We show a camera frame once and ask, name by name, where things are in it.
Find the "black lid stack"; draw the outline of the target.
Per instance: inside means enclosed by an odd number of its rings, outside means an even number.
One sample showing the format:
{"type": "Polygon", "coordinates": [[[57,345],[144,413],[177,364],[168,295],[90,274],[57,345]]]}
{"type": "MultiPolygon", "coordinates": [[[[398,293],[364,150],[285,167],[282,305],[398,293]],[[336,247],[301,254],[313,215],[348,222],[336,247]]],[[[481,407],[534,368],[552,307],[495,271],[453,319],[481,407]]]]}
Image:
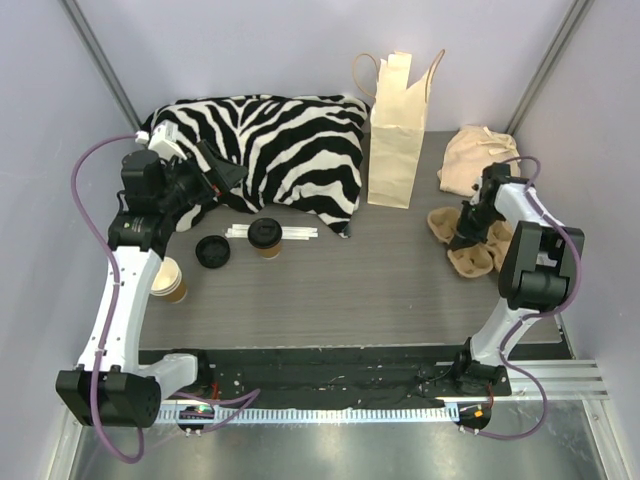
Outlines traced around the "black lid stack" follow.
{"type": "Polygon", "coordinates": [[[203,237],[197,243],[195,254],[201,266],[208,269],[217,269],[229,261],[231,248],[225,237],[209,235],[203,237]]]}

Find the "single black cup lid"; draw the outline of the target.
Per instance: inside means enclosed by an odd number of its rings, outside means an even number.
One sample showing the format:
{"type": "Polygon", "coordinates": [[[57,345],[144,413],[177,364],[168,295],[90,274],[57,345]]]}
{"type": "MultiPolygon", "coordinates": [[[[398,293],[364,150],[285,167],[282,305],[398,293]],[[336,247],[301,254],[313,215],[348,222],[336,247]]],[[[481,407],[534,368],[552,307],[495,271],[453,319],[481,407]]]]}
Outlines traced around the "single black cup lid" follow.
{"type": "Polygon", "coordinates": [[[259,218],[248,228],[249,243],[258,249],[269,249],[279,244],[283,230],[278,221],[272,218],[259,218]]]}

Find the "single brown paper cup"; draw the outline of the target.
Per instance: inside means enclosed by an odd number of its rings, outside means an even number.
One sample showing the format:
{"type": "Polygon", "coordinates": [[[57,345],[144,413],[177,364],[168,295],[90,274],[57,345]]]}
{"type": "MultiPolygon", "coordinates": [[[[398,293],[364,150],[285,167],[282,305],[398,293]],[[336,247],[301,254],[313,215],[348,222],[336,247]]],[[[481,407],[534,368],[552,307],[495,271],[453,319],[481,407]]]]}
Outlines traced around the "single brown paper cup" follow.
{"type": "Polygon", "coordinates": [[[282,242],[279,241],[268,248],[258,248],[257,252],[263,259],[271,260],[276,258],[281,253],[281,250],[282,242]]]}

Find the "brown paper cups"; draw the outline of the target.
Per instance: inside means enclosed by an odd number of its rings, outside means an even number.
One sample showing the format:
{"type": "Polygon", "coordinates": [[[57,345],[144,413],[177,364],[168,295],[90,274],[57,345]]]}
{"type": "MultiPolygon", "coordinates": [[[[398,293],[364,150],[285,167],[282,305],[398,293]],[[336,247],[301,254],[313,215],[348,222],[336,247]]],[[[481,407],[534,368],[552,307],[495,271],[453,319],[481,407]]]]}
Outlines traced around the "brown paper cups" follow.
{"type": "Polygon", "coordinates": [[[187,296],[188,288],[178,263],[165,257],[154,278],[150,294],[169,303],[179,303],[187,296]]]}

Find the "cream paper bag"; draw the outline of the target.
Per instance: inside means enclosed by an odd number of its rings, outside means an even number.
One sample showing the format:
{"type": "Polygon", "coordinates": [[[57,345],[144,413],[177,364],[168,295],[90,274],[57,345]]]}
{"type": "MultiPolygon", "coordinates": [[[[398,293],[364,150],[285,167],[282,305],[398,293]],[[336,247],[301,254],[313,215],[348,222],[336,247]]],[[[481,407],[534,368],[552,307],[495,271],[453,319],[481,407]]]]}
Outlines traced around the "cream paper bag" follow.
{"type": "Polygon", "coordinates": [[[358,89],[374,100],[369,124],[370,147],[367,202],[407,209],[424,140],[431,87],[446,51],[440,50],[429,69],[409,84],[412,55],[395,51],[385,59],[371,54],[376,91],[358,89]]]}

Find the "cardboard cup carrier tray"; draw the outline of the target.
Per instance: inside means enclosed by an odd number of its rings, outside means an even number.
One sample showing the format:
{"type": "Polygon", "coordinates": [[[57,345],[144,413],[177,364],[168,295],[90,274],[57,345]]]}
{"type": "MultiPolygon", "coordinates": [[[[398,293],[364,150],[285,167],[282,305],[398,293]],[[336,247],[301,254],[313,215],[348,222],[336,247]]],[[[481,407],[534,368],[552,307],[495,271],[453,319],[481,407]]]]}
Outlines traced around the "cardboard cup carrier tray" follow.
{"type": "Polygon", "coordinates": [[[441,207],[429,212],[427,225],[438,241],[448,245],[456,233],[459,218],[458,208],[441,207]]]}

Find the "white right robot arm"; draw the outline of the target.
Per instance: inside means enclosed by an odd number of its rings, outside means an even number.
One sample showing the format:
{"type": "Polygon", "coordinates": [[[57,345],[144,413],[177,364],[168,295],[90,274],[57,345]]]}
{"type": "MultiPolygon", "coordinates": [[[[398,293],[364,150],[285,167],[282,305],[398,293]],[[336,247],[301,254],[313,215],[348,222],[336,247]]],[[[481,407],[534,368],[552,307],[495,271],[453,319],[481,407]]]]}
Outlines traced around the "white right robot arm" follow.
{"type": "Polygon", "coordinates": [[[500,299],[446,376],[463,395],[482,395],[505,381],[508,356],[524,333],[565,310],[581,284],[584,231],[556,219],[539,201],[533,179],[512,175],[512,163],[483,169],[448,244],[454,253],[485,243],[497,221],[513,229],[498,278],[500,299]]]}

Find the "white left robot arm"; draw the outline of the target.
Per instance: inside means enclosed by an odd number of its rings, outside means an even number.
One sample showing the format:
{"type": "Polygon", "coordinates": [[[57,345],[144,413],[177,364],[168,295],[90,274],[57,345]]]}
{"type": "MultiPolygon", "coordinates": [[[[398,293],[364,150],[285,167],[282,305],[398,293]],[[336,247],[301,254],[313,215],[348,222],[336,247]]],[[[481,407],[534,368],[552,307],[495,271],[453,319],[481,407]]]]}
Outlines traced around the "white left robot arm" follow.
{"type": "Polygon", "coordinates": [[[140,367],[139,339],[177,215],[229,192],[247,174],[206,141],[185,158],[163,159],[150,149],[123,158],[120,209],[102,240],[108,272],[94,328],[76,366],[60,371],[55,384],[80,424],[148,428],[162,401],[180,390],[193,399],[211,391],[204,353],[177,350],[140,367]]]}

